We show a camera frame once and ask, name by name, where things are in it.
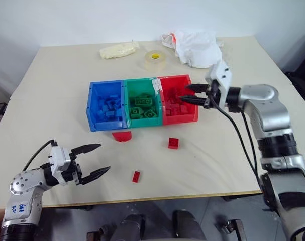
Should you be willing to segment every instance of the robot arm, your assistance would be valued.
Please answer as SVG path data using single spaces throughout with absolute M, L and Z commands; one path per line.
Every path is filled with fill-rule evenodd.
M 286 107 L 278 100 L 277 90 L 269 85 L 230 87 L 231 73 L 225 62 L 214 65 L 206 81 L 187 88 L 205 92 L 208 98 L 184 96 L 188 103 L 204 108 L 244 111 L 249 117 L 259 150 L 261 166 L 267 171 L 259 186 L 266 204 L 278 213 L 288 240 L 305 231 L 305 161 L 296 148 Z
M 34 240 L 34 232 L 41 216 L 44 191 L 57 184 L 65 185 L 72 180 L 76 185 L 85 185 L 110 169 L 101 168 L 82 178 L 80 166 L 75 161 L 78 154 L 90 152 L 100 144 L 84 145 L 72 149 L 69 153 L 66 148 L 57 146 L 54 140 L 48 143 L 52 144 L 49 162 L 38 169 L 24 168 L 10 183 L 11 197 L 5 209 L 1 240 Z

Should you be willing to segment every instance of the floor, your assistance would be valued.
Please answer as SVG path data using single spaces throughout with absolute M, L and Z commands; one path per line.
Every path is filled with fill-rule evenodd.
M 146 216 L 143 239 L 173 237 L 172 213 L 174 210 L 190 211 L 200 223 L 207 240 L 235 241 L 232 234 L 220 233 L 218 220 L 241 219 L 247 240 L 286 240 L 278 216 L 266 211 L 262 195 L 225 201 L 221 197 L 188 198 L 96 205 L 93 209 L 44 208 L 35 241 L 86 240 L 86 233 L 102 225 L 114 230 L 129 214 Z

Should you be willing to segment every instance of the table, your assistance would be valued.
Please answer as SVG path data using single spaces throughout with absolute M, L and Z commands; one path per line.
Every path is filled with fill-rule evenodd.
M 233 74 L 232 86 L 266 83 L 279 90 L 305 156 L 305 102 L 291 82 L 254 37 L 220 40 L 223 59 Z M 0 208 L 10 196 L 11 178 L 51 138 L 68 148 L 102 144 L 78 156 L 84 176 L 101 167 L 111 165 L 111 169 L 85 186 L 69 183 L 46 191 L 45 207 L 259 193 L 235 130 L 216 110 L 200 108 L 196 123 L 131 129 L 133 137 L 125 143 L 116 142 L 111 132 L 90 132 L 85 114 L 90 82 L 189 74 L 193 83 L 201 83 L 207 72 L 180 64 L 173 50 L 160 42 L 141 42 L 141 49 L 130 56 L 103 60 L 98 50 L 108 45 L 38 51 L 0 123 Z M 144 69 L 144 55 L 150 50 L 166 53 L 167 67 L 162 72 Z M 241 116 L 231 115 L 246 141 Z M 169 137 L 180 138 L 178 150 L 167 148 Z M 47 162 L 48 153 L 49 148 L 42 151 L 30 168 Z M 138 184 L 132 182 L 135 170 L 141 171 Z

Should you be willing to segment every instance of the white wall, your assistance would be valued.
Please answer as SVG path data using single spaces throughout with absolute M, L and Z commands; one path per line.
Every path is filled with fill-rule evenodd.
M 157 40 L 178 28 L 255 35 L 283 70 L 305 57 L 305 0 L 0 0 L 0 87 L 15 90 L 40 46 Z

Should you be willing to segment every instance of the wire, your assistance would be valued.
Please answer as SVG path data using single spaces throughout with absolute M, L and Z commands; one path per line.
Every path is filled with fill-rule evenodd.
M 253 171 L 253 173 L 254 173 L 254 175 L 255 175 L 255 177 L 256 177 L 256 180 L 257 180 L 257 182 L 258 182 L 258 184 L 259 184 L 258 175 L 257 175 L 257 173 L 256 173 L 256 171 L 255 171 L 255 168 L 254 168 L 254 166 L 253 166 L 253 164 L 252 164 L 252 162 L 251 162 L 251 160 L 250 160 L 250 158 L 249 158 L 249 156 L 248 156 L 248 153 L 247 153 L 247 150 L 246 150 L 246 148 L 245 148 L 245 144 L 244 144 L 243 138 L 242 138 L 242 136 L 241 136 L 241 133 L 239 132 L 239 129 L 238 129 L 236 123 L 235 123 L 234 120 L 230 117 L 229 114 L 227 114 L 225 111 L 223 111 L 223 110 L 216 104 L 216 102 L 214 101 L 214 99 L 213 99 L 213 97 L 212 97 L 211 95 L 209 96 L 209 98 L 210 98 L 210 100 L 211 100 L 213 106 L 214 106 L 221 114 L 223 114 L 227 119 L 229 119 L 229 121 L 233 124 L 233 126 L 234 126 L 234 128 L 235 128 L 235 131 L 237 132 L 237 135 L 238 135 L 238 137 L 239 137 L 239 140 L 240 140 L 240 142 L 241 142 L 241 144 L 242 144 L 242 148 L 243 148 L 244 153 L 245 153 L 245 155 L 246 155 L 247 161 L 248 161 L 249 165 L 251 166 L 251 169 L 252 169 L 252 171 Z
M 253 152 L 253 157 L 254 157 L 255 172 L 256 172 L 256 174 L 257 174 L 257 176 L 258 176 L 257 159 L 256 159 L 256 153 L 255 153 L 255 148 L 254 148 L 253 139 L 252 139 L 252 136 L 251 136 L 251 132 L 249 131 L 249 127 L 248 127 L 248 124 L 247 124 L 247 121 L 246 121 L 245 114 L 244 114 L 244 112 L 243 112 L 242 110 L 241 110 L 241 114 L 242 114 L 242 117 L 243 117 L 243 121 L 244 121 L 244 124 L 245 124 L 245 128 L 246 128 L 246 131 L 247 131 L 247 135 L 248 135 L 248 138 L 249 138 L 249 142 L 251 143 L 252 152 Z
M 41 150 L 43 150 L 48 144 L 50 143 L 55 143 L 55 140 L 49 140 L 48 142 L 46 142 L 44 145 L 42 145 L 40 147 L 40 149 L 38 149 L 30 158 L 30 160 L 26 163 L 23 171 L 26 171 L 26 169 L 28 168 L 28 166 L 30 165 L 30 163 L 32 162 L 32 160 L 41 152 Z

